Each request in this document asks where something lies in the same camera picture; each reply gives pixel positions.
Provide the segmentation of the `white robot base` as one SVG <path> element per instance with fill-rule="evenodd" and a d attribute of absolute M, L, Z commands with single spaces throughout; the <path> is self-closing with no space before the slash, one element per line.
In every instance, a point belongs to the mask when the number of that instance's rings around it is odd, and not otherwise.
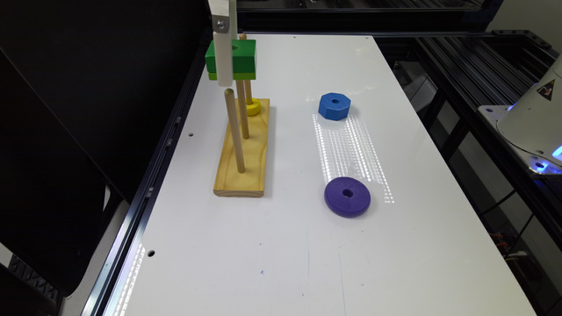
<path fill-rule="evenodd" d="M 537 176 L 561 175 L 561 60 L 514 104 L 479 112 Z"/>

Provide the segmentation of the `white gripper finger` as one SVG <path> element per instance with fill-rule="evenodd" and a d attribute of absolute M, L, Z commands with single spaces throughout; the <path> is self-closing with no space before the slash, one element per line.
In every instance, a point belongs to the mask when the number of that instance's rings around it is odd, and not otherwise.
<path fill-rule="evenodd" d="M 229 33 L 232 40 L 238 39 L 237 3 L 229 0 Z"/>
<path fill-rule="evenodd" d="M 220 87 L 232 85 L 232 36 L 230 33 L 230 2 L 208 0 L 213 25 L 213 45 L 217 82 Z"/>

